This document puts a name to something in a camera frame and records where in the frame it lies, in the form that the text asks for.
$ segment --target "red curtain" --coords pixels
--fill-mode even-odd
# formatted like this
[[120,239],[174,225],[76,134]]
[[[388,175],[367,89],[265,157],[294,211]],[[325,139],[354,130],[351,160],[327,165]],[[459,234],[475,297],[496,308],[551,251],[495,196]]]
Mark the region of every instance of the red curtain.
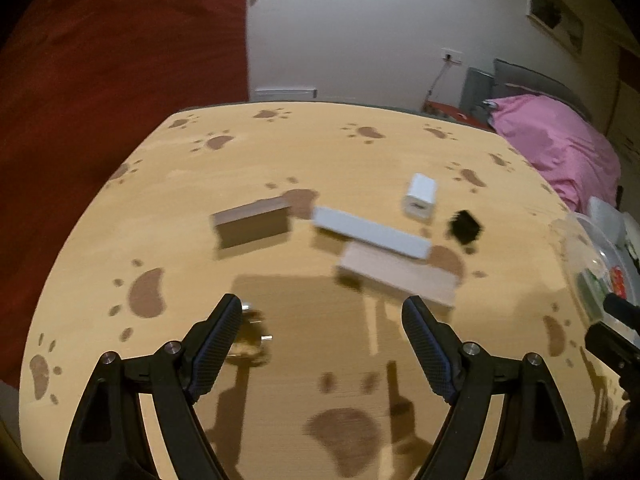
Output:
[[170,114],[246,101],[246,0],[34,0],[0,51],[0,378],[66,237]]

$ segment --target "wooden table surface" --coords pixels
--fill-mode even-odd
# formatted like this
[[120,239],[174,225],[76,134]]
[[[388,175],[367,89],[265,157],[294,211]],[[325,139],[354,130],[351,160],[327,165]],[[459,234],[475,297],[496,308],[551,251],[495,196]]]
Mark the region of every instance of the wooden table surface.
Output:
[[[402,214],[414,173],[438,183],[430,224]],[[218,249],[210,215],[281,194],[292,231]],[[314,205],[431,238],[433,265],[457,273],[447,317],[494,355],[538,352],[580,447],[596,454],[622,392],[581,349],[585,327],[549,243],[566,208],[497,135],[424,116],[326,103],[258,103],[169,117],[79,220],[33,317],[20,379],[22,447],[57,479],[79,398],[98,358],[153,353],[181,339],[226,292],[264,317],[268,355],[226,363],[195,409],[230,478],[407,479],[447,413],[404,336],[401,298],[340,282],[344,241],[316,232]],[[447,236],[468,209],[476,252]],[[147,433],[161,478],[175,478],[149,396]],[[481,478],[500,399],[469,478]]]

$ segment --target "bed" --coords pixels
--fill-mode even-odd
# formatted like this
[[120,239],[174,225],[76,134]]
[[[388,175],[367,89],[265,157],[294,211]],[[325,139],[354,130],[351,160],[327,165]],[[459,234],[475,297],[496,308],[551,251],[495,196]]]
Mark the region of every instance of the bed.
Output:
[[460,111],[518,150],[572,211],[591,196],[620,200],[620,161],[567,86],[526,67],[494,60],[494,74],[469,68]]

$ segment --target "white charger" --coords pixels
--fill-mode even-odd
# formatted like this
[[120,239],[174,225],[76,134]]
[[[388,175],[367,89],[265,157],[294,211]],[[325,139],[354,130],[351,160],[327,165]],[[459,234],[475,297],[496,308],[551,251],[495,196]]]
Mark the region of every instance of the white charger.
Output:
[[409,189],[402,199],[402,209],[414,218],[427,220],[436,205],[438,184],[432,178],[421,173],[414,174]]

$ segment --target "brown block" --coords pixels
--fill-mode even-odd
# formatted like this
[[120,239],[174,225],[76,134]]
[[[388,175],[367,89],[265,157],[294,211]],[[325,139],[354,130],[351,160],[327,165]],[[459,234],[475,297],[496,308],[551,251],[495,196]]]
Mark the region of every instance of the brown block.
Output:
[[446,270],[360,242],[347,244],[338,268],[343,273],[374,280],[408,296],[417,294],[447,310],[454,307],[459,280]]
[[220,248],[226,249],[290,230],[289,203],[282,197],[257,200],[211,215],[220,237]]

